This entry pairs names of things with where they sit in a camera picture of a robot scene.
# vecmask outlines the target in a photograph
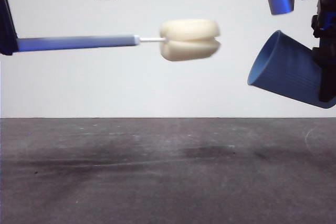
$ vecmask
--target robotic arm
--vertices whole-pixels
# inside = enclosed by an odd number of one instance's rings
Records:
[[[273,15],[294,10],[294,0],[268,0]],[[322,68],[319,99],[329,102],[336,96],[336,0],[319,0],[318,14],[313,16],[314,36],[320,47],[313,48],[313,59]]]
[[[271,13],[280,15],[293,11],[295,0],[268,0],[268,3]],[[310,50],[278,31],[278,39],[275,33],[260,52],[251,70],[249,84],[257,83],[256,76],[263,74],[263,83],[259,81],[255,86],[322,108],[334,106],[336,0],[318,0],[318,13],[313,16],[311,27],[314,36],[320,38],[319,47]],[[271,81],[270,76],[268,80],[265,78],[271,66],[273,73],[277,73],[275,79],[282,78],[283,82]]]

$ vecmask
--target sponge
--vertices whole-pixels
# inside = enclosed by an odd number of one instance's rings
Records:
[[[219,27],[208,19],[179,19],[161,25],[161,55],[170,61],[210,57],[219,48]]]

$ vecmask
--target black mount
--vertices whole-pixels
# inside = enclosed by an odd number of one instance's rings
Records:
[[[0,0],[0,53],[12,55],[18,51],[17,35],[8,0]]]

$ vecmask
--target sponge brush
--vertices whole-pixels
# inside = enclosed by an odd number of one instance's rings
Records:
[[[210,57],[219,48],[218,24],[208,19],[179,19],[161,25],[161,55],[170,61]]]

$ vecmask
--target metal rod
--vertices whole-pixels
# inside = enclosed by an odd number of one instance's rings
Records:
[[[140,42],[165,42],[166,38],[140,38]]]

